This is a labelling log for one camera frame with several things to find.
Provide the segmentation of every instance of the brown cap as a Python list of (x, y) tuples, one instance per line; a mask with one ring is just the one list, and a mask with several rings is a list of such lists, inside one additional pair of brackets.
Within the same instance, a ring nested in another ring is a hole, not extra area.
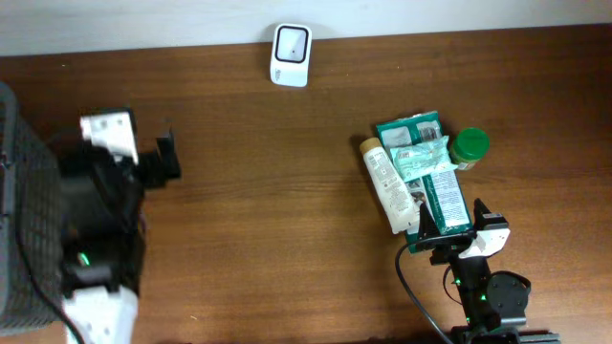
[(376, 147), (383, 147), (381, 141), (377, 138), (370, 138), (360, 144), (360, 150), (362, 154), (365, 154)]

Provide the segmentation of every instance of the jar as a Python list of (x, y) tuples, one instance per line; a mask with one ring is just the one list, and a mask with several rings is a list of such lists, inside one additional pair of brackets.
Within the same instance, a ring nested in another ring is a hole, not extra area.
[(478, 128), (468, 128), (457, 136), (450, 147), (450, 158), (458, 170), (469, 170), (489, 150), (489, 136)]

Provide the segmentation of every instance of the green lid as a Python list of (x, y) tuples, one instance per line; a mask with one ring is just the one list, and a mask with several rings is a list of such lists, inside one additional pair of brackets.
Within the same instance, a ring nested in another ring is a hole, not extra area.
[(489, 150), (489, 137), (487, 133), (478, 128), (463, 130), (452, 143), (455, 153), (468, 161), (482, 159)]

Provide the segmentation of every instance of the wooden table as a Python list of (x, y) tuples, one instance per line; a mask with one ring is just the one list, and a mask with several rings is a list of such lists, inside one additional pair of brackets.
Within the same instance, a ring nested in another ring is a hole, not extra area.
[[(493, 270), (533, 282), (528, 330), (612, 332), (612, 31), (584, 26), (315, 41), (307, 88), (269, 80), (271, 44), (0, 59), (46, 138), (131, 106), (142, 148), (169, 125), (183, 178), (147, 195), (134, 343), (350, 342), (430, 332), (393, 268), (404, 243), (358, 145), (373, 125), (437, 109), (488, 156), (457, 173), (511, 223)], [(465, 324), (444, 267), (404, 274), (442, 327)], [(62, 343), (59, 324), (1, 343)]]

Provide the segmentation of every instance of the white wall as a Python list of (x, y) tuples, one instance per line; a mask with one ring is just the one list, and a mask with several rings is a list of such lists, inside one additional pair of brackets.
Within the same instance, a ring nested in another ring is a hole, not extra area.
[(0, 55), (612, 22), (612, 0), (0, 0)]

